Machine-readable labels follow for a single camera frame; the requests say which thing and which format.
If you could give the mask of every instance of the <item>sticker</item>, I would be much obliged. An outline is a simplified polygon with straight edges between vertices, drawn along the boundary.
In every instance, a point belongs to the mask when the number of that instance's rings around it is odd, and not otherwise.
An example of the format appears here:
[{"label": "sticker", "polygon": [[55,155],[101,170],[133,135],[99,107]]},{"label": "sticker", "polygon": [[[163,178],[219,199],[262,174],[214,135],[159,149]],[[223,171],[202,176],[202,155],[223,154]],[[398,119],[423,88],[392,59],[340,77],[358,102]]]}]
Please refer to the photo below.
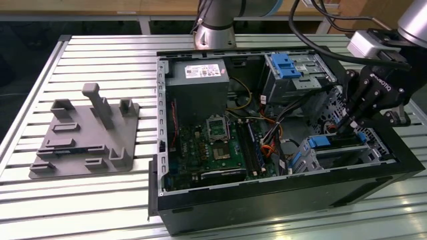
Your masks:
[{"label": "sticker", "polygon": [[283,160],[279,161],[279,165],[283,169],[286,169],[286,162]]},{"label": "sticker", "polygon": [[220,74],[220,66],[218,64],[210,65],[192,65],[186,67],[186,78],[210,78],[219,77]]},{"label": "sticker", "polygon": [[307,67],[303,65],[303,66],[296,66],[295,67],[296,70],[300,72],[300,71],[307,71]]},{"label": "sticker", "polygon": [[260,104],[267,104],[267,97],[264,95],[260,95]]},{"label": "sticker", "polygon": [[117,11],[117,14],[136,14],[136,11]]}]

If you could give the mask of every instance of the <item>yellow wire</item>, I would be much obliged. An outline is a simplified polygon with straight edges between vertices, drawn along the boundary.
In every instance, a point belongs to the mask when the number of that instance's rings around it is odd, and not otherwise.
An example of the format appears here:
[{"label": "yellow wire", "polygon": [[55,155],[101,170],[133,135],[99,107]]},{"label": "yellow wire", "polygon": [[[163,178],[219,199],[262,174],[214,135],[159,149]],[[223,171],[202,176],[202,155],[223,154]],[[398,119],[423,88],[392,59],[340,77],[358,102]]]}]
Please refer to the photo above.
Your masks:
[{"label": "yellow wire", "polygon": [[232,108],[226,108],[227,110],[239,110],[239,109],[246,108],[246,107],[250,105],[250,103],[251,103],[251,101],[252,101],[252,93],[251,93],[251,90],[250,90],[250,88],[247,87],[247,85],[246,85],[238,78],[231,77],[230,79],[238,81],[238,82],[242,84],[242,86],[246,88],[247,93],[248,93],[248,101],[247,101],[247,103],[246,103],[244,105],[238,106],[238,107],[232,107]]}]

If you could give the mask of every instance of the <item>cable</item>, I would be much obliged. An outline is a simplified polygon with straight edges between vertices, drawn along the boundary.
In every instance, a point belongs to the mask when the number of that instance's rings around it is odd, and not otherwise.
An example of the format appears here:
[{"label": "cable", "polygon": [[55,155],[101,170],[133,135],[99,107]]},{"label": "cable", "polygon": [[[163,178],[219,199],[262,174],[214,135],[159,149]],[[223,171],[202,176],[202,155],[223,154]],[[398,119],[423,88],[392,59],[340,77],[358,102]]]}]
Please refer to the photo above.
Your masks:
[{"label": "cable", "polygon": [[262,149],[268,149],[270,151],[272,151],[274,153],[276,153],[275,149],[270,146],[270,145],[263,145],[260,146]]},{"label": "cable", "polygon": [[300,147],[300,144],[291,138],[284,139],[284,142],[286,143],[294,143],[298,148]]},{"label": "cable", "polygon": [[231,108],[226,108],[227,110],[239,110],[239,109],[244,109],[250,103],[252,102],[252,93],[251,93],[251,90],[248,88],[248,86],[235,77],[231,77],[230,79],[235,80],[247,90],[247,93],[248,93],[248,100],[247,100],[247,103],[242,106],[238,106],[238,107],[231,107]]},{"label": "cable", "polygon": [[383,67],[390,67],[390,68],[395,68],[395,69],[400,69],[400,70],[406,70],[406,71],[408,71],[411,69],[411,66],[407,63],[346,56],[346,55],[336,54],[336,53],[331,52],[330,50],[323,49],[318,44],[315,44],[300,33],[300,31],[295,27],[294,16],[295,16],[295,11],[299,6],[299,3],[300,3],[300,0],[295,0],[291,11],[290,11],[290,16],[288,16],[288,27],[291,28],[292,33],[296,35],[296,37],[300,39],[300,41],[308,45],[308,47],[311,47],[314,50],[316,50],[320,54],[328,56],[332,59],[343,61],[343,62],[360,64],[360,65],[383,66]]},{"label": "cable", "polygon": [[264,118],[262,117],[256,117],[256,116],[242,116],[239,114],[236,114],[234,111],[231,110],[227,110],[227,112],[230,113],[231,116],[234,116],[235,118],[238,119],[260,119],[260,120],[264,120]]},{"label": "cable", "polygon": [[330,18],[332,19],[340,19],[340,20],[370,20],[372,21],[374,17],[372,16],[339,16],[339,15],[334,15],[334,14],[330,14],[327,12],[327,10],[323,10],[316,1],[315,0],[311,0],[311,4],[314,6],[314,8],[324,15],[324,16],[328,16]]},{"label": "cable", "polygon": [[191,29],[191,31],[190,31],[190,34],[194,33],[194,31],[196,30],[198,26],[202,24],[203,20],[204,20],[206,17],[207,17],[207,13],[208,13],[208,11],[210,11],[210,8],[211,8],[211,5],[212,5],[212,3],[214,3],[214,0],[211,0],[211,2],[208,3],[207,9],[206,9],[206,11],[204,11],[204,15],[203,15],[203,17],[202,17],[202,22],[199,23],[202,10],[203,10],[203,8],[206,7],[207,1],[208,1],[208,0],[204,0],[204,1],[203,1],[203,4],[202,4],[200,9],[199,9],[199,11],[198,11],[198,16],[196,16],[196,19],[195,19],[195,22],[194,22],[195,24],[192,25],[192,29]]},{"label": "cable", "polygon": [[287,159],[286,154],[284,154],[284,152],[282,150],[279,136],[275,137],[275,145],[276,145],[278,154],[279,154],[279,161],[283,160],[283,162],[284,162],[284,171],[286,171],[286,173],[288,173],[288,159]]},{"label": "cable", "polygon": [[[315,0],[312,0],[311,3],[312,3],[312,5],[316,5],[316,6],[318,6],[318,3],[316,3]],[[326,6],[324,1],[323,1],[323,0],[319,0],[319,3],[320,3],[320,7],[322,7],[323,11],[324,11],[326,13],[328,13],[327,6]],[[327,16],[326,14],[323,14],[323,15],[324,15],[324,17],[326,17],[326,20],[328,21],[328,23],[331,24],[331,26],[332,26],[336,30],[339,30],[339,31],[342,31],[342,32],[347,32],[347,33],[355,33],[355,32],[356,32],[355,29],[342,28],[340,26],[338,26],[338,25],[335,24],[332,18],[331,18],[330,16]]]},{"label": "cable", "polygon": [[310,99],[311,96],[314,96],[315,94],[318,93],[322,93],[324,91],[328,91],[331,90],[332,88],[335,87],[335,84],[334,85],[328,85],[328,86],[324,86],[323,88],[320,89],[316,89],[316,90],[311,90],[310,92],[307,92],[299,99],[296,99],[292,103],[290,103],[286,108],[283,109],[282,113],[278,115],[276,117],[276,120],[275,120],[275,125],[274,127],[270,129],[270,131],[267,132],[264,138],[263,138],[263,142],[266,144],[268,144],[271,141],[272,141],[272,138],[274,138],[274,134],[275,134],[275,131],[278,130],[279,126],[282,126],[282,121],[286,119],[286,114],[287,113],[291,113],[294,112],[294,110],[296,110],[300,105]]},{"label": "cable", "polygon": [[173,117],[173,127],[175,127],[175,135],[173,135],[173,140],[171,143],[171,148],[173,148],[176,136],[179,133],[179,128],[178,128],[176,117],[175,117],[175,104],[173,104],[173,102],[171,102],[171,106],[172,106],[172,117]]},{"label": "cable", "polygon": [[198,4],[198,14],[195,16],[195,21],[194,21],[194,24],[192,24],[192,28],[191,28],[191,31],[190,31],[190,34],[194,34],[194,31],[195,29],[198,28],[198,22],[199,22],[199,18],[200,18],[200,14],[202,14],[202,9],[203,7],[206,6],[206,3],[207,3],[207,0],[199,0],[199,4]]},{"label": "cable", "polygon": [[[271,123],[276,123],[275,120],[270,119],[268,117],[266,117],[262,113],[259,113],[259,115],[262,116],[263,119],[266,119],[268,122]],[[279,128],[280,128],[280,138],[283,137],[283,127],[282,127],[282,124],[279,125]]]}]

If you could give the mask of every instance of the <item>power supply label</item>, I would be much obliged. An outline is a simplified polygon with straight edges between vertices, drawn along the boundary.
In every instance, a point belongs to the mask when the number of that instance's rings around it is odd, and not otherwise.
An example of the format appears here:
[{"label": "power supply label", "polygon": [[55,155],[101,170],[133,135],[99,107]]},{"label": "power supply label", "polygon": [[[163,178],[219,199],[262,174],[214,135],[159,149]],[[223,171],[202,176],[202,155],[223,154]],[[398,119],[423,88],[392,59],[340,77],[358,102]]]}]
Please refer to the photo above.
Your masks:
[{"label": "power supply label", "polygon": [[220,66],[218,64],[186,66],[187,79],[210,78],[220,76]]}]

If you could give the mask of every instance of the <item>red wire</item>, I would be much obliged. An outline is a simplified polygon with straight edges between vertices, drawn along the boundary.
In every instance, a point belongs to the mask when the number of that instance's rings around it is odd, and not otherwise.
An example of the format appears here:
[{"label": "red wire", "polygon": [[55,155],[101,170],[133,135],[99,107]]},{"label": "red wire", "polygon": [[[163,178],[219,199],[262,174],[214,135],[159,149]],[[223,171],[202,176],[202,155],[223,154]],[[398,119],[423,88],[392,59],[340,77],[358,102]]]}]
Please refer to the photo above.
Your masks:
[{"label": "red wire", "polygon": [[175,127],[175,135],[173,135],[173,140],[172,140],[172,143],[171,143],[171,148],[173,148],[179,130],[178,130],[176,117],[175,117],[175,104],[173,104],[173,102],[171,103],[171,105],[172,105],[172,117],[173,117],[173,127]]}]

